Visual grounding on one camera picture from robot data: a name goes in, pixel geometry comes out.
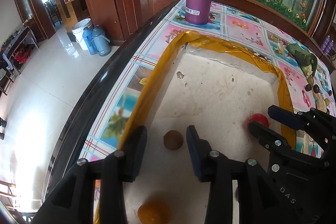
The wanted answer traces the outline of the red tomato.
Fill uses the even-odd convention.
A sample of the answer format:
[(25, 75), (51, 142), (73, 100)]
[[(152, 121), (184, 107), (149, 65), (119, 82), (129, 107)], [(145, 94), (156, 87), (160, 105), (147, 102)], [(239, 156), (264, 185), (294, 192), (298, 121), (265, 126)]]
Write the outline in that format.
[(256, 113), (256, 114), (252, 115), (249, 118), (248, 122), (250, 123), (250, 122), (253, 122), (253, 121), (256, 121), (256, 122), (262, 124), (263, 126), (269, 128), (269, 121), (268, 121), (267, 117), (264, 116), (263, 114)]

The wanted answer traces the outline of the small brown kiwi fruit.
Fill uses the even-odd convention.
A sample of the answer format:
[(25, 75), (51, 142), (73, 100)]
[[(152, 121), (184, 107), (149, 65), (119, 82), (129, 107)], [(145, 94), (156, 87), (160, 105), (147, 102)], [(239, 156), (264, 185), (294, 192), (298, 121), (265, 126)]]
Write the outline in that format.
[(171, 151), (180, 149), (183, 146), (183, 142), (183, 136), (177, 130), (170, 130), (163, 136), (164, 146)]

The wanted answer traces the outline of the large orange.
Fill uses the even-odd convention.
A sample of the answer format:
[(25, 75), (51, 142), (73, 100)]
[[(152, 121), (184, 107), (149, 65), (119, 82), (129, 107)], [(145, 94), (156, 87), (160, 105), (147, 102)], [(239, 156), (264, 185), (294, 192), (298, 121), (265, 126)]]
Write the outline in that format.
[(172, 220), (172, 211), (167, 203), (162, 200), (150, 200), (143, 203), (137, 212), (141, 223), (167, 224)]

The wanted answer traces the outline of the long beige cake piece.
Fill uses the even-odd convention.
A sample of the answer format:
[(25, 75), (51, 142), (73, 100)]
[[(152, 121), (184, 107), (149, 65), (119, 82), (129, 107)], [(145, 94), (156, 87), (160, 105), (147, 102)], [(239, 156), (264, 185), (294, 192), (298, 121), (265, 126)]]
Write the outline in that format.
[(326, 113), (327, 112), (327, 107), (326, 107), (326, 103), (325, 103), (325, 100), (323, 99), (322, 95), (320, 93), (315, 93), (315, 98), (316, 98), (317, 109)]

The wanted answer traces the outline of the green plum right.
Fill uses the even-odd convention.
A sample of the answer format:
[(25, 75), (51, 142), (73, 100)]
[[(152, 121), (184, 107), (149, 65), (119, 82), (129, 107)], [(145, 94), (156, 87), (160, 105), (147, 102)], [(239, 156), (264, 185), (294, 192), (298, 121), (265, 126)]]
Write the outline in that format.
[(324, 101), (325, 101), (325, 105), (328, 106), (329, 105), (329, 100), (327, 98), (325, 98)]

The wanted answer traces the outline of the green plum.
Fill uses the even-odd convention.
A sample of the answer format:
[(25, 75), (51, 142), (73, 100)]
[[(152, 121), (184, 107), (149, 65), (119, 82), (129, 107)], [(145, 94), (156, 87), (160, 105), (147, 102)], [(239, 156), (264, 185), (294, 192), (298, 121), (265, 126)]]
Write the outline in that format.
[(328, 106), (329, 105), (329, 100), (327, 98), (325, 98), (324, 101), (325, 101), (325, 105)]
[(308, 83), (313, 86), (314, 85), (314, 78), (313, 77), (308, 77), (307, 78)]

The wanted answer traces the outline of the dark plum back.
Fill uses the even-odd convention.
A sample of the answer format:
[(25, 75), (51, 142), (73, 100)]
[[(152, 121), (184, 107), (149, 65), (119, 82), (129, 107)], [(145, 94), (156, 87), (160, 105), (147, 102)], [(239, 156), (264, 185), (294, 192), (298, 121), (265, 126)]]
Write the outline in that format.
[(315, 93), (319, 93), (319, 92), (320, 92), (320, 88), (319, 88), (319, 86), (318, 86), (317, 84), (314, 84), (314, 85), (313, 85), (313, 91), (314, 91)]

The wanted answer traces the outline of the dark date near cakes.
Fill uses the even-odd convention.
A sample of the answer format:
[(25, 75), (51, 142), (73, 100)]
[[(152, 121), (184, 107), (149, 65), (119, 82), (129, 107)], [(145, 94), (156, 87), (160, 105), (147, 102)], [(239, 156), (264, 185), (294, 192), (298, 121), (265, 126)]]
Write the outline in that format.
[(307, 84), (307, 85), (305, 86), (305, 90), (306, 90), (307, 92), (311, 91), (311, 89), (312, 89), (311, 84)]

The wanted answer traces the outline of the green plum left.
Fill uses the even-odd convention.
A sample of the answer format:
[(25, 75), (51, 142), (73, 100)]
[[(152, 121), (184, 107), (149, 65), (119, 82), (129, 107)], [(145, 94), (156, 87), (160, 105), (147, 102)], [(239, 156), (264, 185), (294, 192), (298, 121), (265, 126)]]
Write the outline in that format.
[(313, 77), (308, 77), (307, 78), (308, 83), (313, 86), (314, 85), (314, 78)]

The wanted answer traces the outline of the fruit pattern tablecloth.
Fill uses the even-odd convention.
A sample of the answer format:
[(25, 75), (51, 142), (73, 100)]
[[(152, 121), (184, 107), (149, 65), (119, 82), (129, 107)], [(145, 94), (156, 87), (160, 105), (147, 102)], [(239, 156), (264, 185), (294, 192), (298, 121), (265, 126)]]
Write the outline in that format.
[[(140, 38), (138, 48), (129, 58), (112, 70), (115, 82), (108, 89), (101, 109), (93, 120), (80, 157), (100, 160), (113, 152), (120, 140), (139, 93), (166, 47), (182, 31), (195, 30), (244, 46), (250, 53), (279, 67), (284, 73), (295, 110), (307, 110), (316, 104), (315, 94), (305, 91), (303, 73), (297, 61), (286, 49), (296, 39), (271, 24), (243, 11), (212, 3), (209, 22), (194, 25), (185, 21), (185, 0), (180, 0), (153, 30)], [(327, 110), (335, 114), (335, 98), (326, 61), (317, 56), (314, 82), (323, 99), (329, 100)]]

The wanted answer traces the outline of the green custard apple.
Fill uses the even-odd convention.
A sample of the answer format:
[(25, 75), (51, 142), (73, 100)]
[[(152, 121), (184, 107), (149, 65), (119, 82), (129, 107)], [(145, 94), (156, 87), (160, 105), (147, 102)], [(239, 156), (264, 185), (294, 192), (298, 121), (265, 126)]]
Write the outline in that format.
[(314, 76), (314, 72), (313, 72), (313, 69), (312, 69), (311, 64), (309, 64), (308, 66), (302, 66), (301, 69), (302, 69), (302, 71), (303, 71), (303, 74), (304, 74), (306, 77)]

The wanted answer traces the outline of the green leaves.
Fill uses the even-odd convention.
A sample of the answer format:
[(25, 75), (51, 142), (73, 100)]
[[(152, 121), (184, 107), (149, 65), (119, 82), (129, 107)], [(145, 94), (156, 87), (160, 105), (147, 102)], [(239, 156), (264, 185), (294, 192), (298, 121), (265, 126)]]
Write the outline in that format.
[(309, 51), (304, 50), (298, 44), (288, 44), (286, 46), (286, 49), (289, 53), (291, 53), (291, 55), (297, 61), (300, 68), (302, 66), (308, 66), (309, 64), (311, 64), (314, 75), (315, 75), (315, 72), (317, 70), (318, 60), (317, 60), (317, 57), (313, 53), (310, 53)]

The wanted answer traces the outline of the purple bottles on shelf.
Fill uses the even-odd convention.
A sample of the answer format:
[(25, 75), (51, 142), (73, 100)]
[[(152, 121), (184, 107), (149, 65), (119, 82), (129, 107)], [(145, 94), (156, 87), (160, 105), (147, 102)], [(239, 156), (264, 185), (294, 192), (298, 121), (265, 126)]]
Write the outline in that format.
[(323, 51), (323, 53), (325, 55), (328, 55), (330, 52), (331, 52), (331, 49), (333, 48), (333, 45), (334, 45), (334, 41), (333, 39), (331, 38), (330, 35), (328, 35), (324, 40), (323, 40), (323, 43), (322, 43), (322, 46), (321, 46), (321, 50)]

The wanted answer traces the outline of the yellow taped foam tray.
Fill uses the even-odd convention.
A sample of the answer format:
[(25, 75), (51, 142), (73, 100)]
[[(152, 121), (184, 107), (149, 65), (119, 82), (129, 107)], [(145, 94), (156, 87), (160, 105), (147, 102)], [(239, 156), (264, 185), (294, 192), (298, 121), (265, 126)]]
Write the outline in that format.
[[(268, 152), (248, 133), (250, 116), (276, 105), (293, 110), (290, 91), (279, 67), (244, 46), (196, 31), (182, 31), (167, 46), (144, 84), (118, 142), (122, 147), (138, 126), (147, 143), (132, 183), (123, 183), (127, 223), (139, 223), (139, 207), (162, 200), (172, 211), (170, 223), (203, 223), (210, 184), (199, 182), (187, 148), (186, 129), (228, 158), (254, 158), (266, 167)], [(183, 146), (163, 144), (170, 130)]]

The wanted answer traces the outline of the blue thermos jug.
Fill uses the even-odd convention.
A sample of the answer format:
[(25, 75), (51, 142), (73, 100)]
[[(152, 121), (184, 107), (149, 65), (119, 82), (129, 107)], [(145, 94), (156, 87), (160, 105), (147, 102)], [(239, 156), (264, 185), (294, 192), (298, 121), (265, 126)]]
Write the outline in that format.
[(88, 28), (88, 27), (85, 27), (84, 30), (83, 30), (83, 39), (84, 39), (84, 42), (88, 48), (88, 51), (91, 55), (95, 55), (97, 52), (96, 52), (96, 47), (95, 47), (95, 44), (93, 42), (93, 38), (92, 38), (92, 29), (91, 28)]
[(99, 56), (104, 57), (110, 54), (110, 40), (106, 37), (105, 31), (98, 25), (92, 30), (92, 43)]

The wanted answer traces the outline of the white plastic bucket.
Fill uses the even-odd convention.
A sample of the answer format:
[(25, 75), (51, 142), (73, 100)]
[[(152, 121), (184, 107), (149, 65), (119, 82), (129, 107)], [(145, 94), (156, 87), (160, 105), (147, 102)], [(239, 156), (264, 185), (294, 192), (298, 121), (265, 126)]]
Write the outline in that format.
[(92, 28), (92, 20), (91, 18), (85, 18), (79, 22), (77, 22), (73, 27), (72, 27), (72, 34), (75, 36), (76, 42), (79, 43), (80, 47), (82, 50), (87, 51), (88, 47), (83, 39), (83, 32), (84, 28)]

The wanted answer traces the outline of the wooden sideboard counter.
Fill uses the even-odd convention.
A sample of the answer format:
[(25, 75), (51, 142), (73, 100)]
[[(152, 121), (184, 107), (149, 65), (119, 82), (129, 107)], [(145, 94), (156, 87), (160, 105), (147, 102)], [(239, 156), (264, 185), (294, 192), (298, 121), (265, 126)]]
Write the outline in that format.
[(120, 45), (150, 18), (178, 0), (71, 0), (77, 20), (90, 17), (114, 44)]

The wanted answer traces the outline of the side table with cloth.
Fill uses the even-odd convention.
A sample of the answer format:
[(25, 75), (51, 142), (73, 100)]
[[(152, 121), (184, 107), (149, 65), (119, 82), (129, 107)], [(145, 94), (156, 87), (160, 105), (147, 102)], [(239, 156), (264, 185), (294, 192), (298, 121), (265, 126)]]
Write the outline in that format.
[(18, 75), (21, 74), (21, 71), (14, 63), (14, 55), (17, 53), (21, 45), (33, 45), (35, 48), (39, 48), (38, 41), (29, 27), (24, 27), (17, 33), (13, 34), (13, 38), (4, 47), (4, 49), (1, 50), (1, 61), (4, 61), (7, 64), (6, 69), (9, 72), (15, 71)]

